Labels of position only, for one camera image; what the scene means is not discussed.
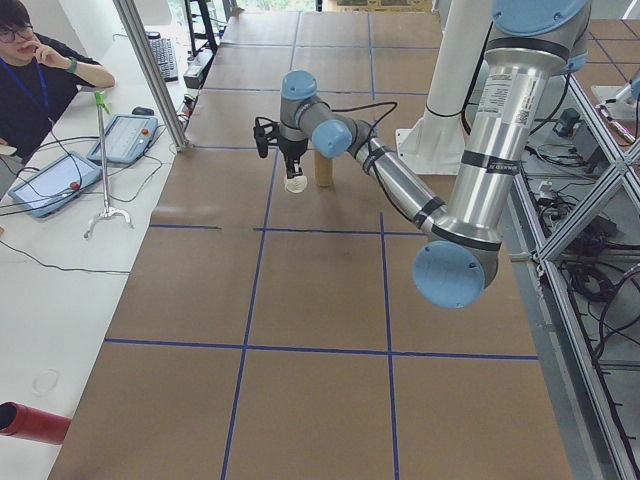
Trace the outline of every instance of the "computer mouse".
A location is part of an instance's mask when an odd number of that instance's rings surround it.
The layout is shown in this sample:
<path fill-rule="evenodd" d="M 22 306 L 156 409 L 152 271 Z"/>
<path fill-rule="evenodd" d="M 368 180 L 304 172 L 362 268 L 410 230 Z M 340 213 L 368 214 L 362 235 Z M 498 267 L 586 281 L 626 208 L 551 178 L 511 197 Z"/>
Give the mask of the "computer mouse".
<path fill-rule="evenodd" d="M 148 117 L 151 117 L 153 116 L 153 113 L 154 113 L 153 110 L 147 107 L 136 107 L 133 110 L 131 110 L 132 115 L 146 115 Z"/>

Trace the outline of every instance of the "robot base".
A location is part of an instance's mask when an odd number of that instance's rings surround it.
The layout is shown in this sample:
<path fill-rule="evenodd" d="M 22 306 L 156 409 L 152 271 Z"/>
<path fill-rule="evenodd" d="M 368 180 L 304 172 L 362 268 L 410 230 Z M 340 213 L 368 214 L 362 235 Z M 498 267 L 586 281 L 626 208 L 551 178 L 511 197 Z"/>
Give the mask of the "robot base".
<path fill-rule="evenodd" d="M 396 130 L 398 156 L 417 175 L 456 175 L 465 148 L 460 119 L 439 118 L 425 128 L 425 117 L 412 129 Z"/>

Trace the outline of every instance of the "red tube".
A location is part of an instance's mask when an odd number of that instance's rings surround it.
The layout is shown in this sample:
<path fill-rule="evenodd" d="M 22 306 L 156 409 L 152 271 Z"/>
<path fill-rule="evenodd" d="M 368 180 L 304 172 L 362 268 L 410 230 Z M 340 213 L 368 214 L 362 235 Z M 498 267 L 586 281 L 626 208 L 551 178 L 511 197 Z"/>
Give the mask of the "red tube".
<path fill-rule="evenodd" d="M 0 405 L 0 435 L 60 445 L 71 419 L 14 402 Z"/>

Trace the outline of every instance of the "label sticker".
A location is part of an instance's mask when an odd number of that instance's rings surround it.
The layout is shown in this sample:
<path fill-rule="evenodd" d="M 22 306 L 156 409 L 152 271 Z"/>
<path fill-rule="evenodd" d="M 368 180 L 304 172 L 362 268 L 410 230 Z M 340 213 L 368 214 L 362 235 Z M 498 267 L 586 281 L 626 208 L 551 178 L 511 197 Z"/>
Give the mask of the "label sticker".
<path fill-rule="evenodd" d="M 545 82 L 527 74 L 490 75 L 477 115 L 500 117 L 502 123 L 530 128 Z"/>
<path fill-rule="evenodd" d="M 490 75 L 484 85 L 476 115 L 502 117 L 512 84 L 513 75 L 511 74 Z"/>

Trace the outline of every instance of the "white table surface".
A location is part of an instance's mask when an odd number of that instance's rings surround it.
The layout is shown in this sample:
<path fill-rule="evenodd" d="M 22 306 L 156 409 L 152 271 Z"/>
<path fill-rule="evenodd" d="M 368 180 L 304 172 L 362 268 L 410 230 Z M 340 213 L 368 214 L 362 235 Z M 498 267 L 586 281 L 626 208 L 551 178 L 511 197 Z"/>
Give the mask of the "white table surface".
<path fill-rule="evenodd" d="M 117 85 L 106 97 L 112 114 L 128 114 L 136 106 L 146 106 L 159 115 L 128 39 L 115 37 L 101 62 L 117 79 Z M 184 72 L 186 52 L 179 63 L 180 72 Z M 178 107 L 188 93 L 182 79 L 167 87 Z M 53 132 L 60 139 L 97 135 L 93 94 L 79 93 Z M 91 146 L 89 141 L 67 144 L 66 148 L 86 155 Z M 134 228 L 129 228 L 123 217 L 115 216 L 99 221 L 90 239 L 83 237 L 88 221 L 104 210 L 102 186 L 98 183 L 90 189 L 93 194 L 82 195 L 44 219 L 26 213 L 0 217 L 0 227 L 5 229 L 0 239 L 47 264 L 129 271 L 176 153 L 168 132 L 147 153 L 157 160 L 143 157 L 109 180 L 113 196 L 129 199 L 162 163 L 135 200 L 112 202 L 112 206 L 131 215 Z M 44 167 L 62 154 L 58 146 L 44 149 L 29 166 Z M 11 203 L 5 196 L 0 205 Z M 16 209 L 1 208 L 0 213 L 12 210 Z M 4 245 L 0 245 L 0 272 L 0 402 L 23 403 L 73 417 L 127 275 L 45 268 Z M 0 436 L 0 478 L 45 479 L 60 448 Z"/>

